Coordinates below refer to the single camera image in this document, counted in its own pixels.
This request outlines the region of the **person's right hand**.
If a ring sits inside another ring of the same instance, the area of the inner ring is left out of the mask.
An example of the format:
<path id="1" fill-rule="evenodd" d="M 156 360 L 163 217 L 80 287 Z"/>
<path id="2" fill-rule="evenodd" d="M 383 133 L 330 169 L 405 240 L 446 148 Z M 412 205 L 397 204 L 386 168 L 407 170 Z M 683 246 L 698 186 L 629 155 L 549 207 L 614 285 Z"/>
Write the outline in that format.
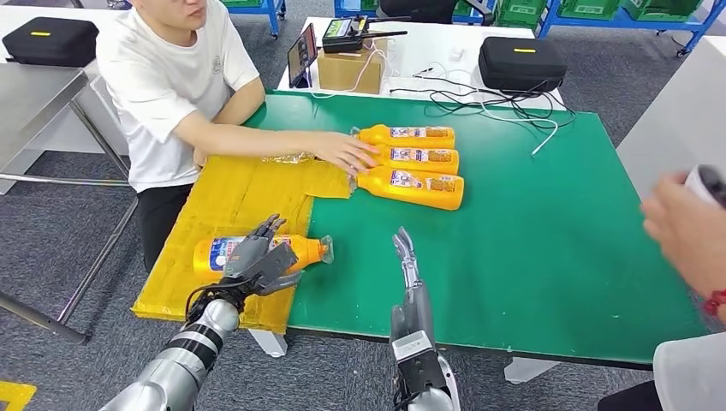
<path id="1" fill-rule="evenodd" d="M 366 173 L 379 165 L 378 149 L 350 134 L 324 132 L 314 137 L 311 152 L 319 159 L 334 164 L 351 176 Z"/>

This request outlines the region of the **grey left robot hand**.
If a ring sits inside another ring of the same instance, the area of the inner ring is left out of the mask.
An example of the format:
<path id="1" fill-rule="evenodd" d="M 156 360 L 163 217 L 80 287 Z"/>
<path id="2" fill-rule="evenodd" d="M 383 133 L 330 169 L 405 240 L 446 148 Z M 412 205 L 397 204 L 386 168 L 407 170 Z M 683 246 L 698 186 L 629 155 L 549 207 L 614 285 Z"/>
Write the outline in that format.
<path id="1" fill-rule="evenodd" d="M 219 283 L 223 288 L 237 289 L 244 295 L 270 295 L 298 284 L 301 273 L 288 273 L 298 262 L 292 247 L 286 242 L 272 245 L 284 222 L 279 214 L 273 214 L 235 246 L 223 267 Z"/>

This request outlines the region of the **person's hand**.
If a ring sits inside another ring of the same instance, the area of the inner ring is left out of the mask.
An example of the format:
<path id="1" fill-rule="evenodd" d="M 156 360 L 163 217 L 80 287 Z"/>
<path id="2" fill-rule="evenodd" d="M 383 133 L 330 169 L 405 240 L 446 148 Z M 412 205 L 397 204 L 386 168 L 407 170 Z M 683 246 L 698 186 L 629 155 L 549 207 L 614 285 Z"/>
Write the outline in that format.
<path id="1" fill-rule="evenodd" d="M 643 227 L 684 281 L 705 299 L 725 290 L 725 210 L 685 187 L 684 173 L 662 178 L 643 201 Z"/>

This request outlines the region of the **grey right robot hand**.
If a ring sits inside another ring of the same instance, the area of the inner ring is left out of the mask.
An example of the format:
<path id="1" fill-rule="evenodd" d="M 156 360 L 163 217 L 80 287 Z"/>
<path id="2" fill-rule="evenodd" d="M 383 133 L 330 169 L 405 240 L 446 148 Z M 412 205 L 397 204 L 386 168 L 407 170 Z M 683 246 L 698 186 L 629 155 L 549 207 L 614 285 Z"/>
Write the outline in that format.
<path id="1" fill-rule="evenodd" d="M 409 233 L 400 227 L 392 237 L 401 261 L 404 279 L 402 304 L 394 305 L 390 315 L 390 341 L 423 331 L 431 345 L 436 346 L 431 301 L 425 282 L 420 277 L 414 243 Z"/>

